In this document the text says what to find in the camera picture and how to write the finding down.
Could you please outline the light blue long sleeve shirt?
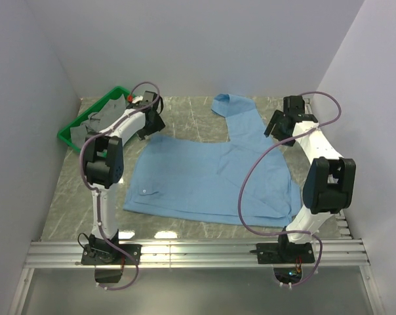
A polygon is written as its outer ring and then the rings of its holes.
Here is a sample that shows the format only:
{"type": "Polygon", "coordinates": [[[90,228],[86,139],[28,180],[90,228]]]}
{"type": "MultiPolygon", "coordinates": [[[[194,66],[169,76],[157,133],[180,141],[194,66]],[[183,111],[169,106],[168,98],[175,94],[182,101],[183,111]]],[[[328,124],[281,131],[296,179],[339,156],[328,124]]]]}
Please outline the light blue long sleeve shirt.
{"type": "Polygon", "coordinates": [[[212,111],[227,124],[227,142],[154,135],[140,154],[126,211],[220,224],[284,227],[301,208],[300,187],[253,100],[219,94],[212,111]]]}

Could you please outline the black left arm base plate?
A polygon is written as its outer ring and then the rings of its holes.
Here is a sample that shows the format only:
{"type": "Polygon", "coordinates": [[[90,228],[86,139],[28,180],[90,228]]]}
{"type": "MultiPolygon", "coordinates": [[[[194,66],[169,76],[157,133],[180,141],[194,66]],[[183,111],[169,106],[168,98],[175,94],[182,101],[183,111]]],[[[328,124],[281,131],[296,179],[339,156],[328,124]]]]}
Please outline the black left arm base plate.
{"type": "Polygon", "coordinates": [[[142,248],[140,244],[119,244],[118,247],[129,254],[134,260],[132,261],[124,253],[105,243],[104,247],[99,248],[86,245],[81,256],[81,264],[87,266],[118,265],[123,263],[134,265],[140,262],[142,248]]]}

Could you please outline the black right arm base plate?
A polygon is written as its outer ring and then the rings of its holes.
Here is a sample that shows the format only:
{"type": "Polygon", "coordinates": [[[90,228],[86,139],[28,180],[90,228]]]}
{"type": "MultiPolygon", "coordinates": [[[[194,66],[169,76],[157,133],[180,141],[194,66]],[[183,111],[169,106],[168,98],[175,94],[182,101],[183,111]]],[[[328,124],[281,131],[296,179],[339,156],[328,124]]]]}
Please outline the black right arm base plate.
{"type": "Polygon", "coordinates": [[[314,263],[315,257],[310,243],[288,244],[257,243],[250,253],[257,256],[258,264],[314,263]]]}

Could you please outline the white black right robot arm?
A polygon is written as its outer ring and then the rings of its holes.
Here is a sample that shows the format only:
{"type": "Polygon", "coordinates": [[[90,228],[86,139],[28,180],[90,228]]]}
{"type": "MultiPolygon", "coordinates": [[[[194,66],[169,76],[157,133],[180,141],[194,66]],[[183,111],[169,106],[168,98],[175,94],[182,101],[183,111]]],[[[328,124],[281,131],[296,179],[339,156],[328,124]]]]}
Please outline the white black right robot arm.
{"type": "Polygon", "coordinates": [[[336,151],[321,131],[314,114],[306,112],[302,95],[286,96],[283,109],[275,110],[264,134],[285,146],[299,144],[310,168],[302,188],[303,206],[279,236],[278,257],[292,262],[311,252],[312,235],[331,216],[347,209],[352,201],[356,164],[336,151]]]}

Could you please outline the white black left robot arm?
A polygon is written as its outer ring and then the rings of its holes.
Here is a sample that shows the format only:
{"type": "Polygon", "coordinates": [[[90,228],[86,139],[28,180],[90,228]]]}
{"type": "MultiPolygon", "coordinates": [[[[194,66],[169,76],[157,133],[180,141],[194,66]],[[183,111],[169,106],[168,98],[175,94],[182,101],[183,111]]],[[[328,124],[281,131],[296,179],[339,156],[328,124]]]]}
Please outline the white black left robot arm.
{"type": "Polygon", "coordinates": [[[138,264],[140,247],[124,249],[116,223],[116,184],[124,173],[123,146],[134,135],[144,140],[165,128],[161,119],[163,99],[146,91],[142,96],[121,96],[121,115],[107,115],[109,125],[87,134],[81,154],[81,174],[92,193],[93,227],[83,246],[82,263],[138,264]]]}

